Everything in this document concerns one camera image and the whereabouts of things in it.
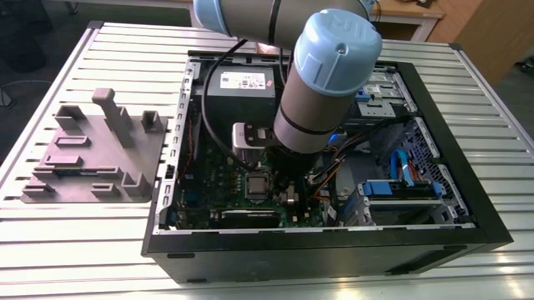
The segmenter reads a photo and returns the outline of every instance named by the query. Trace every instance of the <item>slotted work surface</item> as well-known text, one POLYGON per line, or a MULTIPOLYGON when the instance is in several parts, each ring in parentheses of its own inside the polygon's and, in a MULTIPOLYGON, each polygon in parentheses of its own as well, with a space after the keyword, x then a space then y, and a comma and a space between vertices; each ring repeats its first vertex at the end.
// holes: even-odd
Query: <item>slotted work surface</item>
MULTIPOLYGON (((169 118, 171 128, 187 51, 227 51, 235 43, 235 38, 197 28, 105 23, 101 29, 87 30, 0 169, 0 296, 95 297, 95 293, 104 293, 107 298, 120 298, 131 291, 153 291, 164 299, 176 299, 175 294, 207 299, 213 293, 221 299, 530 297, 531 141, 460 53, 446 44, 384 41, 379 59, 415 65, 499 211, 515 242, 490 253, 468 255, 414 276, 177 285, 155 262, 139 254, 149 203, 21 201, 23 189, 60 128, 53 114, 61 106, 77 106, 85 116, 103 118, 92 93, 96 88, 111 88, 116 106, 125 108, 132 119, 141 119, 144 111, 156 112, 161 119, 169 118)), ((255 44, 249 42, 240 51, 255 52, 255 44)), ((91 137, 91 142, 73 137, 56 142, 68 149, 72 144, 92 143, 91 137)), ((165 132, 161 154, 167 154, 169 148, 164 145, 169 143, 172 137, 165 132)), ((160 161, 155 177, 164 177, 164 166, 160 161)), ((119 173, 115 169, 107 171, 108 176, 119 173)), ((136 180, 137 174, 129 174, 125 183, 136 180)), ((96 193, 115 193, 105 182, 93 183, 96 193)))

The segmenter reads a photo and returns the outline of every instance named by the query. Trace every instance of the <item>sticker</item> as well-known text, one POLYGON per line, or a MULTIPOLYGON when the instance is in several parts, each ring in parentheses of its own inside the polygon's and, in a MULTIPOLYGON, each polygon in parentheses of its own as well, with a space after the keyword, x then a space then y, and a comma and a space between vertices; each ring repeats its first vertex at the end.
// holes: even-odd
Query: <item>sticker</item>
POLYGON ((266 89, 266 74, 264 73, 223 72, 223 74, 220 75, 220 88, 221 89, 266 89))
POLYGON ((367 93, 380 93, 380 89, 375 85, 367 85, 366 86, 366 92, 367 93))
POLYGON ((99 174, 96 172, 81 172, 81 171, 80 171, 80 175, 81 176, 99 176, 99 174))
POLYGON ((332 217, 334 220, 335 217, 338 216, 338 212, 335 211, 335 209, 332 209, 331 206, 328 206, 328 216, 332 217))

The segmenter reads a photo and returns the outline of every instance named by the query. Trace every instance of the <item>colored wires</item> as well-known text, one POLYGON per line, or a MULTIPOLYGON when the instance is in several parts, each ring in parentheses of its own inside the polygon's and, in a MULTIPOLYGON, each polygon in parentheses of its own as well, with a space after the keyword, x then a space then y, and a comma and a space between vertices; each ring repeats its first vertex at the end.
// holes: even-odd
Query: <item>colored wires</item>
POLYGON ((411 179, 411 168, 408 166, 408 157, 404 150, 394 150, 390 159, 390 176, 391 179, 399 179, 400 177, 406 181, 408 186, 414 186, 411 179), (400 169, 398 169, 398 160, 400 160, 400 169))

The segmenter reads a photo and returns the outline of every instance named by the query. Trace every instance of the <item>gray floor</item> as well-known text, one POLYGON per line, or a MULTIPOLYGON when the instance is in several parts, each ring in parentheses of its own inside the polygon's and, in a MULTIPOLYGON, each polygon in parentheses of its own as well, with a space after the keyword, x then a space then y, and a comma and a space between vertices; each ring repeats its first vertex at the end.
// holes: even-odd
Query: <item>gray floor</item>
MULTIPOLYGON (((79 14, 71 16, 61 2, 48 1, 45 9, 55 29, 48 34, 39 36, 37 40, 47 55, 48 64, 29 74, 19 74, 11 71, 0 61, 0 85, 28 79, 53 81, 91 20, 153 25, 191 25, 188 11, 184 9, 80 3, 79 14)), ((0 163, 17 140, 47 89, 48 85, 41 83, 20 84, 5 88, 17 104, 11 110, 0 109, 0 163)), ((495 91, 528 134, 534 136, 534 118, 531 117, 534 76, 520 73, 519 68, 514 67, 495 86, 495 91)))

